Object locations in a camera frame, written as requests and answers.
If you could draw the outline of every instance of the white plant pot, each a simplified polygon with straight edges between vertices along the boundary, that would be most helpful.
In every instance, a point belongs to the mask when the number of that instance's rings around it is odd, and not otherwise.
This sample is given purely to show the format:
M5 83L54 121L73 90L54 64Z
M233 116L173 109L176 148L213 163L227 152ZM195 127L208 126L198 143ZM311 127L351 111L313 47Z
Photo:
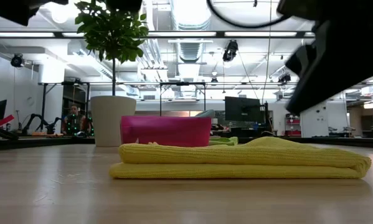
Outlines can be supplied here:
M92 120L97 147L121 145L121 117L134 115L136 100L124 96L91 98Z

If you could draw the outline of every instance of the table surface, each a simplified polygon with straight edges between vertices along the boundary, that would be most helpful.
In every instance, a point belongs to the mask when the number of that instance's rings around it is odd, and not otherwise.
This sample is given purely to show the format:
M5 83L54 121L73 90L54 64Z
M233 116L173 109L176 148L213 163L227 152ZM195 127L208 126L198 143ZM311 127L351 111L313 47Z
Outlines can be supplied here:
M0 223L373 223L362 180L113 180L115 148L0 151Z

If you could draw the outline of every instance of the green leaves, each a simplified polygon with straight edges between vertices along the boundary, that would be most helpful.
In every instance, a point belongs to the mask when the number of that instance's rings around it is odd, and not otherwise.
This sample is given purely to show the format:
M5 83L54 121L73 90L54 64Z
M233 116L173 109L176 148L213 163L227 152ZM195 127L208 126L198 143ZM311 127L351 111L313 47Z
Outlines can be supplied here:
M117 58L121 63L143 56L138 48L149 34L143 24L146 14L103 10L103 0L75 3L80 11L74 23L80 24L77 33L84 33L87 49L99 51L99 60Z

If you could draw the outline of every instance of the person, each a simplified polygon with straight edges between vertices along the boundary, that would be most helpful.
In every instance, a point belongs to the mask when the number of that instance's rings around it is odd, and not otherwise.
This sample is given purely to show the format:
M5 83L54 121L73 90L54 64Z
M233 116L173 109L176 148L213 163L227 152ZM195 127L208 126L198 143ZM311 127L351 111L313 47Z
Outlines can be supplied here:
M62 126L62 132L64 135L66 134L71 134L71 133L67 133L68 131L68 128L71 128L71 129L76 129L78 131L80 130L83 130L84 129L84 121L85 121L85 116L82 115L82 114L79 114L78 113L78 107L77 105L72 105L71 109L70 109L70 114L67 115L64 119L64 123L65 125Z

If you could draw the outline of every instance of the folded towel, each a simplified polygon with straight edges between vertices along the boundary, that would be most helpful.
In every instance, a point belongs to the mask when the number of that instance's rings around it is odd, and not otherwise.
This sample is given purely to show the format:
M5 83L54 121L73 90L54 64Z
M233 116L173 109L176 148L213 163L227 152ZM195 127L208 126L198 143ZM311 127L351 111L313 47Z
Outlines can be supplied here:
M368 157L340 149L264 137L238 146L174 147L124 144L118 178L361 178Z
M209 141L209 146L215 146L219 144L225 144L228 146L236 146L238 143L238 138L237 137L231 137L231 138L215 138L215 139L210 139Z

